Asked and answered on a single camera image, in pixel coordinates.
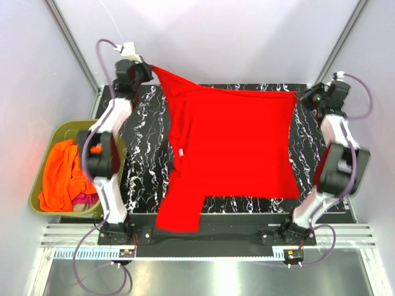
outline white connector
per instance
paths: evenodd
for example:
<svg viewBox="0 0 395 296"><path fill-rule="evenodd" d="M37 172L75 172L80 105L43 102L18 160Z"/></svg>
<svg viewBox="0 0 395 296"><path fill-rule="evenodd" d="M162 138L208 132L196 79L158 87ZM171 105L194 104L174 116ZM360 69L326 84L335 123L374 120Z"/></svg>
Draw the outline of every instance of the white connector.
<svg viewBox="0 0 395 296"><path fill-rule="evenodd" d="M114 49L119 51L121 57L127 60L135 61L136 63L141 63L141 57L136 53L135 43L134 42L126 42L123 45L116 44L117 47Z"/></svg>
<svg viewBox="0 0 395 296"><path fill-rule="evenodd" d="M343 79L344 79L344 71L336 72L336 80L343 81Z"/></svg>

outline olive green basket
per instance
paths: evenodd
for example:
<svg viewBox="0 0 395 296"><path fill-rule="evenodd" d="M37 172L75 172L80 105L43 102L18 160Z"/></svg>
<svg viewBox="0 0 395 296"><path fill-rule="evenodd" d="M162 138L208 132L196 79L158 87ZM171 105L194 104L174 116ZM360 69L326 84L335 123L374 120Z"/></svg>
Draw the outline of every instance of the olive green basket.
<svg viewBox="0 0 395 296"><path fill-rule="evenodd" d="M30 207L34 212L40 215L56 215L56 216L67 216L67 217L75 217L75 218L96 218L103 216L103 209L101 207L100 201L97 202L96 205L87 209L83 212L45 212L40 209L40 200L38 199L39 194L43 191L43 176L44 176L44 168L46 164L46 160L51 149L58 142L62 142L64 140L74 140L77 141L77 133L79 130L88 130L97 120L73 120L68 121L58 127L54 134L52 135L51 141L47 147L45 152L44 159L39 168L35 183L33 185L33 189L31 190L29 196ZM125 142L121 137L118 137L116 140L119 158L120 158L120 170L118 172L118 185L120 185L122 173L123 173L123 165L125 164L127 148Z"/></svg>

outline metal bar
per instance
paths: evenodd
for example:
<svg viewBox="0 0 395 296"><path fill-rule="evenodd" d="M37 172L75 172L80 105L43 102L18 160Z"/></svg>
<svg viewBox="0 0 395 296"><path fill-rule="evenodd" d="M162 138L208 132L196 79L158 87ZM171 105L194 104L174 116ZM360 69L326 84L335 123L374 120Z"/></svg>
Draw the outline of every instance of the metal bar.
<svg viewBox="0 0 395 296"><path fill-rule="evenodd" d="M36 276L31 282L31 286L27 295L42 296L48 281L49 272L51 271L52 262L54 260L55 249L45 248L39 249L37 254L39 258L39 266L36 269Z"/></svg>
<svg viewBox="0 0 395 296"><path fill-rule="evenodd" d="M100 89L99 93L96 95L96 98L94 100L92 109L91 109L91 111L89 113L89 118L90 119L96 119L96 114L98 113L98 110L99 110L99 106L100 106L100 102L101 102L101 99L102 99L102 96L103 96L104 88L105 88L105 86L103 86Z"/></svg>
<svg viewBox="0 0 395 296"><path fill-rule="evenodd" d="M377 249L360 250L374 296L392 295Z"/></svg>
<svg viewBox="0 0 395 296"><path fill-rule="evenodd" d="M354 10L352 11L352 14L350 15L346 25L344 26L338 40L335 43L335 46L333 46L333 49L325 61L324 66L321 69L320 74L318 75L317 79L315 80L315 84L323 81L328 74L331 66L333 65L333 62L336 60L336 57L338 56L340 50L343 48L344 43L348 39L352 29L355 27L358 19L361 17L362 13L364 12L367 4L370 2L370 0L359 0L358 3L355 5Z"/></svg>
<svg viewBox="0 0 395 296"><path fill-rule="evenodd" d="M56 22L57 27L62 33L68 47L70 48L74 58L77 60L84 76L88 80L89 85L94 91L95 95L99 94L100 87L98 82L96 81L92 71L89 69L88 64L86 63L84 57L82 56L81 50L77 46L77 43L70 31L69 26L67 25L62 13L60 12L59 7L56 4L55 0L44 0L45 5L47 6L49 12L51 13L53 19Z"/></svg>
<svg viewBox="0 0 395 296"><path fill-rule="evenodd" d="M210 262L235 262L235 261L284 261L284 253L276 256L263 257L136 257L133 261L210 261Z"/></svg>
<svg viewBox="0 0 395 296"><path fill-rule="evenodd" d="M356 211L356 207L354 205L353 199L351 199L350 197L347 197L346 200L347 200L347 204L348 204L348 206L350 208L351 215L352 215L354 221L356 223L358 223L358 215L357 215L357 211Z"/></svg>
<svg viewBox="0 0 395 296"><path fill-rule="evenodd" d="M332 224L336 231L337 249L369 249L375 248L372 233L367 224ZM49 224L45 230L42 247L76 247L84 234L93 228L92 224ZM332 232L320 228L315 232L316 246L305 246L307 249L328 248L332 242ZM83 247L106 248L98 245L98 231L94 231L84 241Z"/></svg>

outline marble pattern surface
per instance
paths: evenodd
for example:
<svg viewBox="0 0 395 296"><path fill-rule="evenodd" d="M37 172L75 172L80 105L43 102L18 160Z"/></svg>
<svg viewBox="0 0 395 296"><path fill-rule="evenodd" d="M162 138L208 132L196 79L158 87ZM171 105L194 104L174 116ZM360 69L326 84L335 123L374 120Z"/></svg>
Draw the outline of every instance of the marble pattern surface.
<svg viewBox="0 0 395 296"><path fill-rule="evenodd" d="M254 91L300 91L304 84L216 84L210 87ZM130 213L157 213L165 198L173 152L167 140L170 119L159 85L143 85L138 108L120 130L128 146L121 193ZM104 89L99 118L110 100ZM289 161L301 196L299 199L257 199L248 196L206 197L203 213L279 213L299 205L312 188L312 177L325 143L314 114L297 104L289 129ZM343 203L331 211L344 211Z"/></svg>

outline white wall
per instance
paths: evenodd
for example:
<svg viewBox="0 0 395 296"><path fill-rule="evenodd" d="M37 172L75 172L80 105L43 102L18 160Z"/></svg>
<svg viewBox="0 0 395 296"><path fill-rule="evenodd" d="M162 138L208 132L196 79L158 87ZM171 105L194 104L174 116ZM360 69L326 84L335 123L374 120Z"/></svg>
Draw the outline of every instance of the white wall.
<svg viewBox="0 0 395 296"><path fill-rule="evenodd" d="M374 112L366 120L351 122L353 136L372 153L365 178L354 203L361 222L368 222L377 241L395 291L395 2L371 1L331 72L344 70L363 79L371 88ZM366 111L368 99L362 88L353 87L346 112Z"/></svg>
<svg viewBox="0 0 395 296"><path fill-rule="evenodd" d="M25 285L47 219L27 200L46 145L94 95L42 0L0 0L0 294Z"/></svg>
<svg viewBox="0 0 395 296"><path fill-rule="evenodd" d="M99 38L197 83L306 83L357 0L57 0L99 84ZM113 69L119 56L103 51Z"/></svg>

